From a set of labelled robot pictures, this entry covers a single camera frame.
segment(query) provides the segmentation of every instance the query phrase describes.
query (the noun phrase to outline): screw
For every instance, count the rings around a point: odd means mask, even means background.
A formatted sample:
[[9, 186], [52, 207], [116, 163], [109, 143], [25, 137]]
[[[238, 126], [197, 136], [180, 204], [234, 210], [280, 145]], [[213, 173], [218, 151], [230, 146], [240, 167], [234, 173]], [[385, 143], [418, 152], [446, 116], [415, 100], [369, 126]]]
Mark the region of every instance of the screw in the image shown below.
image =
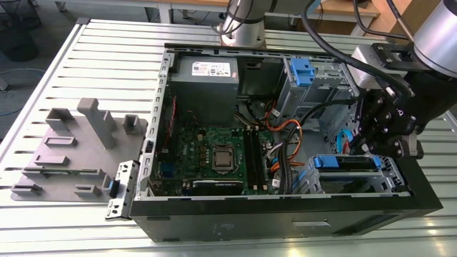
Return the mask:
[[367, 152], [369, 151], [369, 146], [366, 144], [362, 144], [362, 151]]
[[391, 90], [390, 87], [386, 87], [386, 88], [385, 88], [385, 91], [387, 92], [387, 94], [389, 94], [390, 96], [394, 96], [394, 91]]

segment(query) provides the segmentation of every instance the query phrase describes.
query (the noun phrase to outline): gray plastic holder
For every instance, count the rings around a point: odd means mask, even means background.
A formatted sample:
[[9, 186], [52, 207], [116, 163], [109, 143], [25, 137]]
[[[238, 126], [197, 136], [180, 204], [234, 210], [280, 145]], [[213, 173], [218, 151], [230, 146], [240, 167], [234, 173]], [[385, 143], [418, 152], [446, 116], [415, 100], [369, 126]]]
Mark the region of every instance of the gray plastic holder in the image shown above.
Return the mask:
[[12, 188], [13, 200], [109, 201], [118, 164], [137, 160], [148, 124], [137, 115], [113, 118], [97, 105], [97, 99], [81, 99], [84, 116], [49, 111], [50, 128]]

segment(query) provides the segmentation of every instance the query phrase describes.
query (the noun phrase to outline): metal grating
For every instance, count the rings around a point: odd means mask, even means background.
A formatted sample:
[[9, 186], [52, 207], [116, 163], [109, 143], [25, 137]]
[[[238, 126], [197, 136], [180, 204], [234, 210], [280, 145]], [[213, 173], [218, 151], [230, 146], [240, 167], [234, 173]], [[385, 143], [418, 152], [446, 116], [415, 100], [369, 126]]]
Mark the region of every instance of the metal grating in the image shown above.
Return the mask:
[[[329, 42], [350, 54], [361, 37], [329, 35]], [[80, 97], [96, 97], [113, 117], [150, 115], [164, 43], [217, 45], [209, 27], [92, 20], [76, 25], [37, 90], [0, 145], [0, 255], [96, 252], [112, 256], [415, 256], [457, 255], [457, 137], [443, 118], [419, 136], [425, 158], [419, 165], [443, 209], [409, 218], [357, 237], [240, 240], [154, 244], [133, 222], [104, 221], [105, 204], [14, 202], [8, 187], [20, 177], [46, 130], [50, 107], [76, 110]], [[321, 51], [298, 32], [266, 31], [266, 47]]]

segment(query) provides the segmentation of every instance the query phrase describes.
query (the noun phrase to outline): green circuit board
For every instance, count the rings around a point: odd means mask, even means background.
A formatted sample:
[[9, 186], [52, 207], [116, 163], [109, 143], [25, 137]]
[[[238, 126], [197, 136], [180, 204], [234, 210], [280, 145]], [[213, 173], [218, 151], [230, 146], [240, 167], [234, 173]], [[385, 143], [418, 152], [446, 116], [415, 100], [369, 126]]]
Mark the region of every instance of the green circuit board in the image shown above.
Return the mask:
[[[174, 144], [174, 162], [160, 163], [157, 172], [161, 181], [161, 192], [168, 196], [185, 195], [186, 183], [193, 180], [229, 180], [244, 183], [244, 194], [269, 194], [270, 188], [268, 168], [262, 158], [262, 170], [265, 178], [265, 188], [253, 189], [248, 185], [248, 168], [245, 163], [245, 143], [244, 129], [218, 128], [218, 127], [190, 127], [181, 128], [176, 133]], [[262, 156], [266, 153], [266, 147], [272, 144], [272, 135], [269, 131], [258, 131], [258, 140]], [[233, 157], [232, 166], [220, 171], [216, 167], [217, 161], [214, 152], [228, 152]]]

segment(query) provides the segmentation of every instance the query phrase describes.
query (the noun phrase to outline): white label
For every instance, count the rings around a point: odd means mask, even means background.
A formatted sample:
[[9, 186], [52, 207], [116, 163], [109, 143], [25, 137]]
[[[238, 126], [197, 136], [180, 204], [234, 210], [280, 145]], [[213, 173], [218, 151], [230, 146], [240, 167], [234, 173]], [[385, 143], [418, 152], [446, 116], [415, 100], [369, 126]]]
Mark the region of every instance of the white label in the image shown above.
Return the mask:
[[272, 110], [272, 114], [273, 114], [276, 117], [280, 116], [280, 112], [278, 112], [276, 109]]
[[281, 183], [280, 180], [273, 179], [273, 181], [272, 181], [272, 186], [273, 186], [273, 187], [280, 187], [280, 183]]
[[192, 76], [229, 77], [230, 64], [194, 62], [192, 64]]

